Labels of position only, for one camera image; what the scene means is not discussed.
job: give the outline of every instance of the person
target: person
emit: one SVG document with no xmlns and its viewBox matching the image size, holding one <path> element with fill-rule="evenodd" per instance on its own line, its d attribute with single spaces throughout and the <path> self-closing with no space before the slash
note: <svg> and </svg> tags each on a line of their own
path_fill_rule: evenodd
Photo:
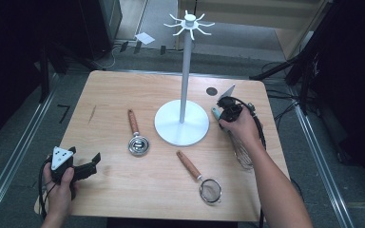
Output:
<svg viewBox="0 0 365 228">
<path fill-rule="evenodd" d="M 232 123 L 220 120 L 249 153 L 259 201 L 270 227 L 313 227 L 300 195 L 264 149 L 256 123 L 247 108 Z"/>
<path fill-rule="evenodd" d="M 221 126 L 230 130 L 241 140 L 254 166 L 259 190 L 259 201 L 270 227 L 313 227 L 308 212 L 292 183 L 281 172 L 264 149 L 254 119 L 244 108 L 232 123 L 220 120 Z M 44 169 L 46 180 L 50 180 L 49 165 Z M 69 184 L 73 169 L 69 168 L 61 185 L 54 187 L 48 195 L 49 210 L 43 227 L 60 227 L 70 213 Z"/>
</svg>

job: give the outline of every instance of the floor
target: floor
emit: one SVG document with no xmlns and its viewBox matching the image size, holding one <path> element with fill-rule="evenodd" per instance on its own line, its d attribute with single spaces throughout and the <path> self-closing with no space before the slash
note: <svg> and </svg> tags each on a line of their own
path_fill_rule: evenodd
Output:
<svg viewBox="0 0 365 228">
<path fill-rule="evenodd" d="M 116 47 L 96 63 L 108 67 L 108 70 L 178 73 L 181 65 L 174 62 L 180 62 L 182 54 L 172 50 L 176 45 L 176 37 L 172 36 L 175 30 L 163 26 L 163 23 L 174 23 L 168 13 L 176 11 L 176 1 L 167 3 L 149 0 L 138 29 L 138 32 L 146 32 L 155 38 L 155 42 L 143 45 L 140 53 L 134 54 L 136 42 L 130 41 L 126 51 L 119 52 L 120 48 Z M 159 4 L 163 6 L 163 15 L 157 11 Z M 217 24 L 206 28 L 206 31 L 212 32 L 212 35 L 196 33 L 192 51 L 193 74 L 247 80 L 249 75 L 256 75 L 275 66 L 276 62 L 285 61 L 271 28 Z M 167 46 L 165 55 L 161 55 L 160 46 Z M 67 75 L 53 78 L 54 93 L 44 104 L 36 103 L 39 100 L 37 89 L 0 133 L 0 182 L 10 180 L 0 185 L 0 193 L 3 193 L 0 194 L 0 227 L 35 227 L 40 224 L 39 218 L 32 212 L 39 170 L 39 162 L 36 161 L 43 161 L 47 151 L 60 143 L 88 77 L 82 66 L 70 65 Z M 264 81 L 268 94 L 298 92 L 296 87 L 284 83 L 285 73 L 282 71 Z M 274 116 L 285 111 L 292 102 L 271 98 Z M 70 106 L 67 115 L 64 115 L 61 105 Z M 30 120 L 33 120 L 35 128 L 30 128 Z M 357 165 L 347 166 L 338 162 L 335 146 L 313 109 L 308 116 L 303 116 L 295 108 L 282 117 L 277 127 L 289 173 L 304 198 L 314 225 L 365 227 L 365 170 Z M 248 222 L 240 222 L 238 226 L 256 227 Z M 65 227 L 106 227 L 106 219 L 71 217 Z M 139 226 L 120 224 L 118 227 Z"/>
</svg>

